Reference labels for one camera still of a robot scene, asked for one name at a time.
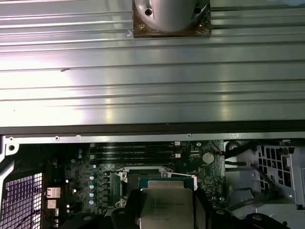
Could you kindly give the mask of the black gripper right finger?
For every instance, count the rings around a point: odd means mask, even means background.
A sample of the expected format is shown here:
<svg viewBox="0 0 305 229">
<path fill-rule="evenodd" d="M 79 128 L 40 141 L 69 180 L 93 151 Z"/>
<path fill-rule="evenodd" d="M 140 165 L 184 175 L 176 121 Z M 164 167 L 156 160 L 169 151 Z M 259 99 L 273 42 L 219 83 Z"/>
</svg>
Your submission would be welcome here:
<svg viewBox="0 0 305 229">
<path fill-rule="evenodd" d="M 204 191 L 196 190 L 193 195 L 196 229 L 269 229 L 271 227 L 262 214 L 248 214 L 244 219 L 239 219 L 226 209 L 213 208 Z"/>
</svg>

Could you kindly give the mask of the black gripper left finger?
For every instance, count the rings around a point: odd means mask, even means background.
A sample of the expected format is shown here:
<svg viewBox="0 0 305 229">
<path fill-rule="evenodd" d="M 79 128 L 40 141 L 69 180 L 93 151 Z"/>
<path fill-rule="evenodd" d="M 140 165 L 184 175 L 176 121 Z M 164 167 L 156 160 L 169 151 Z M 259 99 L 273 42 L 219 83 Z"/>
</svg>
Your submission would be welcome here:
<svg viewBox="0 0 305 229">
<path fill-rule="evenodd" d="M 138 229 L 141 211 L 141 191 L 130 192 L 124 208 L 116 208 L 107 215 L 79 213 L 65 221 L 60 229 Z"/>
</svg>

